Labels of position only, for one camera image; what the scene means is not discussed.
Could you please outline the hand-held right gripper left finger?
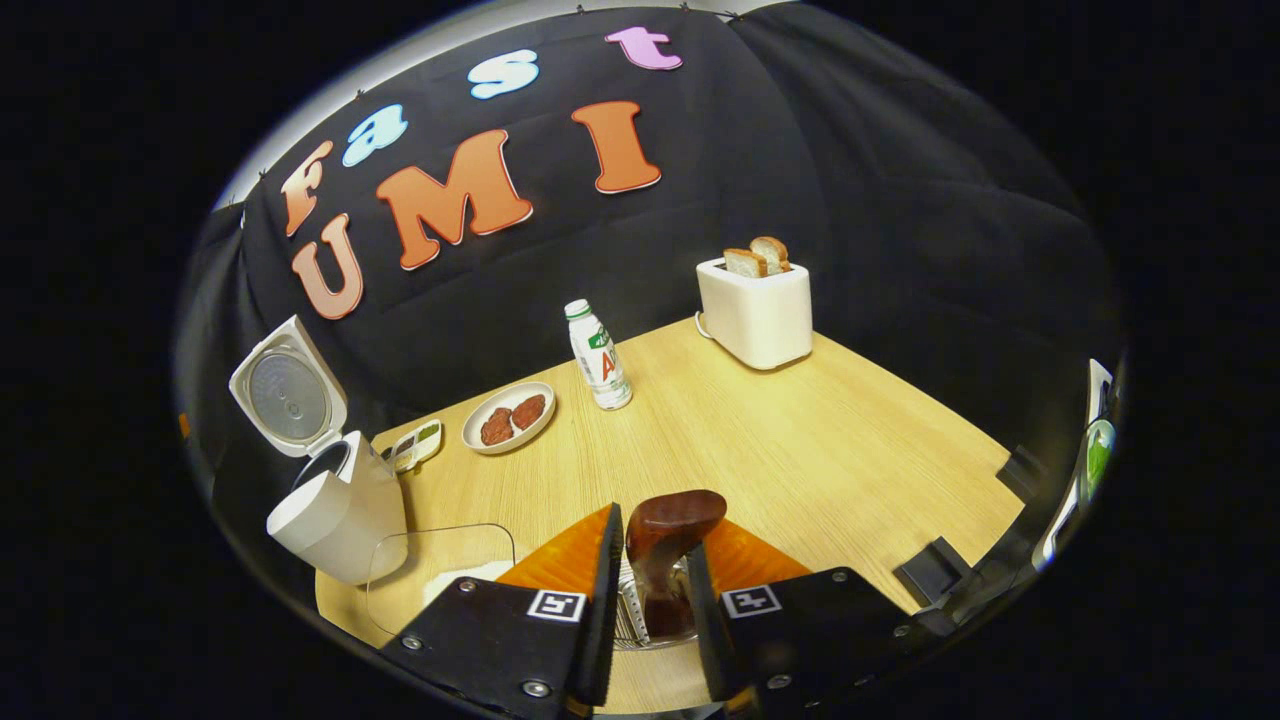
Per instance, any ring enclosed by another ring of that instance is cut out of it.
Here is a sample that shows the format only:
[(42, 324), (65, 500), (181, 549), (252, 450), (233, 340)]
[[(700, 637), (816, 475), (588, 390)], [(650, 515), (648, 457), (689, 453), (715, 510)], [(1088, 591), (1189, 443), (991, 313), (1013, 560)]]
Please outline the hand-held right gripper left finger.
[(622, 544), (608, 503), (495, 579), (448, 571), (424, 607), (384, 618), (383, 657), (471, 717), (590, 717), (611, 683)]

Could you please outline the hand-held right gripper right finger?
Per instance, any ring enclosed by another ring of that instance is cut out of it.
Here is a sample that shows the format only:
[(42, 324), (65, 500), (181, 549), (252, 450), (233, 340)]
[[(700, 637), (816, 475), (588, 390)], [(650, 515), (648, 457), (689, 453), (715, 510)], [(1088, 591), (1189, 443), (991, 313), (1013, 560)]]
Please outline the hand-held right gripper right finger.
[(813, 571), (730, 520), (687, 564), (701, 669), (728, 717), (842, 717), (946, 638), (945, 615), (905, 612), (852, 569)]

